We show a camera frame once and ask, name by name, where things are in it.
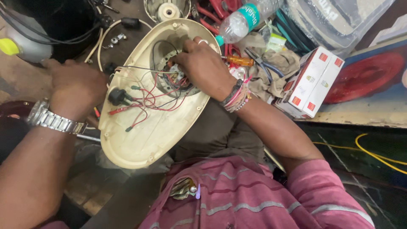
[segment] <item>pliers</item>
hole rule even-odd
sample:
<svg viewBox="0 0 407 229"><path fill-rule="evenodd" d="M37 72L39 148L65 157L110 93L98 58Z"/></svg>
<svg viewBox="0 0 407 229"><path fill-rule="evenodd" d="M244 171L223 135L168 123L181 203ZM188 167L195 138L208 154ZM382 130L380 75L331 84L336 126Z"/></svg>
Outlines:
<svg viewBox="0 0 407 229"><path fill-rule="evenodd" d="M254 61L266 72L267 78L269 79L270 83L273 81L269 69L274 71L280 78L284 77L284 74L275 66L267 61L263 61L261 56L257 54L253 49L246 48L245 52L250 56L250 58L254 59Z"/></svg>

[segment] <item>hand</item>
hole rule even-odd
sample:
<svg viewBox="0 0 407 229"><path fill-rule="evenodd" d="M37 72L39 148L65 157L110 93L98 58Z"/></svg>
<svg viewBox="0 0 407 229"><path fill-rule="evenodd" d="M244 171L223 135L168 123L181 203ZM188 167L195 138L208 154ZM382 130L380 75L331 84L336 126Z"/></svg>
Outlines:
<svg viewBox="0 0 407 229"><path fill-rule="evenodd" d="M188 79L217 101L221 102L231 93L237 79L230 73L222 58L205 42L198 42L202 38L186 40L184 52L173 57L172 60L181 66Z"/></svg>
<svg viewBox="0 0 407 229"><path fill-rule="evenodd" d="M53 78L50 111L73 121L85 121L92 109L106 96L106 77L85 63L67 60L61 65L54 59L43 63Z"/></svg>

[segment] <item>screwdriver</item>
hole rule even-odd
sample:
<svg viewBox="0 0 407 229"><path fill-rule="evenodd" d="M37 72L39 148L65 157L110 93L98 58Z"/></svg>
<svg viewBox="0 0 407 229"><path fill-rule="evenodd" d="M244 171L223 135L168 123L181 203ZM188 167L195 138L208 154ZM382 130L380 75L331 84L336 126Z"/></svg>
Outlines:
<svg viewBox="0 0 407 229"><path fill-rule="evenodd" d="M238 57L238 56L221 56L222 59L226 59L229 63L238 64L243 67L251 67L254 65L254 59L245 58L245 57Z"/></svg>

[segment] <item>red logo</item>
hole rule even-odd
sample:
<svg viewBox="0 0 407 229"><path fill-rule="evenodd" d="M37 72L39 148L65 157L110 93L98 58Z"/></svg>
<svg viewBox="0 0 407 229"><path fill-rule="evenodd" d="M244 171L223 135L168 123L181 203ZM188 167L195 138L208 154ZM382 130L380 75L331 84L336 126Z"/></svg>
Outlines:
<svg viewBox="0 0 407 229"><path fill-rule="evenodd" d="M294 84L294 81L290 81L288 82L285 87L284 87L284 91L288 91L290 90L291 86Z"/></svg>
<svg viewBox="0 0 407 229"><path fill-rule="evenodd" d="M335 65L336 66L341 67L342 63L343 63L343 61L341 59L336 58L336 60L335 60Z"/></svg>
<svg viewBox="0 0 407 229"><path fill-rule="evenodd" d="M309 102L307 108L310 109L311 111L314 111L315 105Z"/></svg>
<svg viewBox="0 0 407 229"><path fill-rule="evenodd" d="M293 104L298 106L300 104L300 102L301 102L301 100L297 96L294 96Z"/></svg>
<svg viewBox="0 0 407 229"><path fill-rule="evenodd" d="M328 59L328 56L325 55L325 54L323 54L323 53L321 53L321 55L319 56L319 58L320 58L323 62L325 62L326 59Z"/></svg>

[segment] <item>plastic bag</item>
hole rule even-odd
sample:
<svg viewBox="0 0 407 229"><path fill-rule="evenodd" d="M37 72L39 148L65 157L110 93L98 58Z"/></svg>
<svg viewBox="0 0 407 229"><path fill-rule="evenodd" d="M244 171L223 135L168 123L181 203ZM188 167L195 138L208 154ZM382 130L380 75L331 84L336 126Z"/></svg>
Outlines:
<svg viewBox="0 0 407 229"><path fill-rule="evenodd" d="M314 43L346 58L395 0L286 0L282 10Z"/></svg>

